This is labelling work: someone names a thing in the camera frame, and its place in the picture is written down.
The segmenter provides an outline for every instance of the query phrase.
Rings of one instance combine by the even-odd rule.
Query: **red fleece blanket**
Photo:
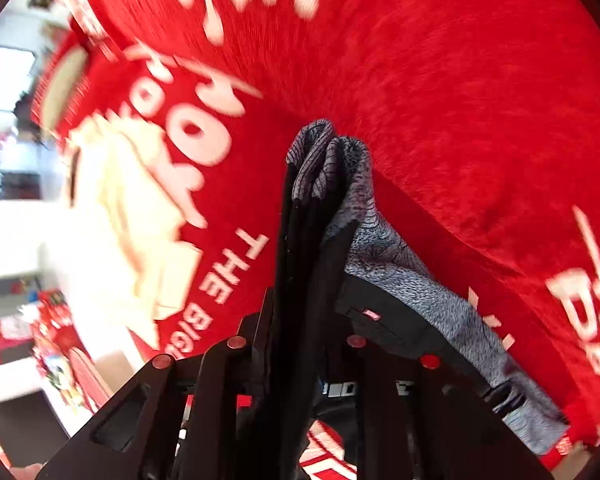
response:
[[[118,111],[146,76],[155,85],[140,90],[149,100],[163,92],[160,105],[129,108],[166,126],[174,162],[204,177],[192,197],[208,228],[182,232],[203,263],[184,318],[162,322],[165,346],[202,352],[259,307],[283,153],[299,125],[326,117],[369,145],[389,222],[443,284],[464,297],[475,291],[480,313],[515,341],[511,354],[580,428],[574,438],[595,440],[600,31],[578,0],[88,2],[119,70],[94,64],[91,92],[100,94],[82,114]],[[144,61],[122,61],[138,41],[165,55],[152,64],[177,73],[174,82]],[[226,85],[242,108],[209,98]],[[196,152],[201,136],[222,131],[206,116],[181,113],[170,129],[179,102],[229,132],[221,160],[205,165]],[[227,265],[238,282],[218,271]]]

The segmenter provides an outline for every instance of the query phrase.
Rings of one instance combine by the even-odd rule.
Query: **hand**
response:
[[[12,467],[9,469],[16,480],[34,480],[42,469],[42,464],[33,464],[26,467]]]

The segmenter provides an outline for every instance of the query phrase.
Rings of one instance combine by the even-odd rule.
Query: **small red label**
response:
[[[382,316],[380,316],[380,314],[376,314],[373,310],[363,310],[362,314],[364,314],[367,317],[370,317],[371,319],[373,319],[374,321],[378,321]]]

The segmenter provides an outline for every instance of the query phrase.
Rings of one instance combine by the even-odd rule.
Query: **white wall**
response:
[[[40,200],[0,200],[0,278],[39,271],[47,209]]]

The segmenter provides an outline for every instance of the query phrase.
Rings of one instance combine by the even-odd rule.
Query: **red rivet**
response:
[[[426,354],[420,358],[420,364],[427,370],[435,370],[440,366],[440,358],[437,355]]]
[[[226,340],[226,345],[232,350],[244,348],[247,345],[247,340],[241,335],[234,335]]]
[[[347,344],[351,348],[364,348],[366,346],[366,339],[361,335],[350,335],[347,337]]]
[[[154,368],[158,368],[158,370],[164,370],[165,368],[171,366],[172,360],[173,359],[167,354],[160,354],[151,360],[151,364],[154,366]]]

